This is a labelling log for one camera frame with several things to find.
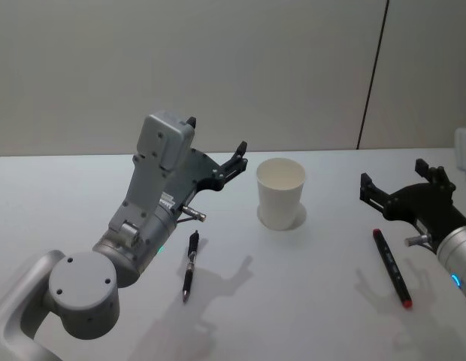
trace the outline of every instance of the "table surface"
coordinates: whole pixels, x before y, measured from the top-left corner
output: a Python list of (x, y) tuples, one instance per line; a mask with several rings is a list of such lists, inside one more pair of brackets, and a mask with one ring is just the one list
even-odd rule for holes
[[(285, 156), (307, 172), (306, 220), (285, 232), (257, 219), (255, 171)], [(224, 161), (227, 154), (214, 154)], [(180, 224), (140, 280), (120, 290), (106, 336), (72, 338), (50, 314), (36, 340), (64, 361), (466, 360), (464, 296), (434, 255), (403, 240), (359, 201), (366, 171), (388, 193), (421, 182), (415, 159), (445, 166), (466, 214), (466, 182), (452, 150), (249, 153), (247, 172), (192, 206), (205, 223)], [(32, 254), (89, 250), (126, 194), (131, 156), (0, 158), (0, 291)], [(371, 237), (381, 228), (410, 289), (406, 311)], [(189, 234), (201, 234), (192, 295), (180, 299)]]

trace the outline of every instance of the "robotic arm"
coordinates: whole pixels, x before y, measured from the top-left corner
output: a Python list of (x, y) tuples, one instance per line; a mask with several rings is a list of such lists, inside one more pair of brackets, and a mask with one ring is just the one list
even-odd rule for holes
[[(60, 361), (33, 341), (49, 312), (76, 338), (109, 332), (120, 314), (118, 288), (133, 284), (178, 223), (204, 221), (189, 207), (196, 193), (220, 191), (247, 168), (242, 142), (223, 165), (190, 148), (196, 119), (148, 116), (133, 156), (128, 192), (93, 251), (52, 251), (28, 264), (0, 301), (1, 361)], [(179, 220), (181, 214), (189, 218)]]
[[(466, 171), (466, 129), (455, 136), (458, 167)], [(429, 168), (423, 159), (415, 171), (428, 183), (414, 184), (389, 195), (366, 174), (360, 180), (360, 199), (387, 220), (410, 223), (420, 236), (407, 238), (407, 246), (419, 245), (437, 254), (440, 264), (451, 274), (466, 296), (466, 217), (453, 205), (455, 184), (443, 167)]]

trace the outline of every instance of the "red marker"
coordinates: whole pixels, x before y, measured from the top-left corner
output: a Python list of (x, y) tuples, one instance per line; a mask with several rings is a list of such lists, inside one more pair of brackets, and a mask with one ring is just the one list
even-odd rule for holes
[(395, 291), (397, 291), (398, 297), (400, 298), (401, 304), (405, 308), (411, 308), (412, 299), (408, 293), (407, 286), (405, 285), (404, 279), (398, 270), (397, 263), (393, 258), (392, 252), (379, 229), (374, 229), (374, 240), (377, 244), (377, 248), (380, 252), (383, 263), (385, 264), (386, 271), (389, 273), (390, 279), (392, 280), (393, 287), (395, 288)]

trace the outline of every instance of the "pen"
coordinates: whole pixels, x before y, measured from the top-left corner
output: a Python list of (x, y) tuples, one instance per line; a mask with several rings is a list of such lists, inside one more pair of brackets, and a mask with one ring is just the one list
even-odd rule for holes
[(395, 291), (397, 291), (398, 297), (400, 298), (401, 304), (404, 306), (404, 308), (411, 308), (412, 299), (408, 293), (407, 286), (405, 285), (404, 279), (398, 270), (397, 263), (393, 258), (392, 252), (379, 229), (374, 229), (374, 240), (377, 244), (377, 248), (380, 252), (383, 263), (385, 263), (385, 267), (389, 273), (390, 279), (392, 280), (393, 287), (395, 288)]
[(191, 283), (193, 282), (193, 273), (195, 271), (196, 254), (198, 252), (198, 241), (200, 235), (198, 231), (189, 236), (188, 247), (188, 266), (186, 267), (185, 281), (183, 283), (183, 303), (186, 303), (191, 291)]

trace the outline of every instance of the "blue indicator light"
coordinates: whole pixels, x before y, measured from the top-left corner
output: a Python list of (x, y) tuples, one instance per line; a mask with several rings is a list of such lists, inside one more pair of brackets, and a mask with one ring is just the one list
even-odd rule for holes
[(460, 288), (460, 280), (458, 279), (457, 275), (452, 275), (452, 279), (457, 285), (457, 287)]

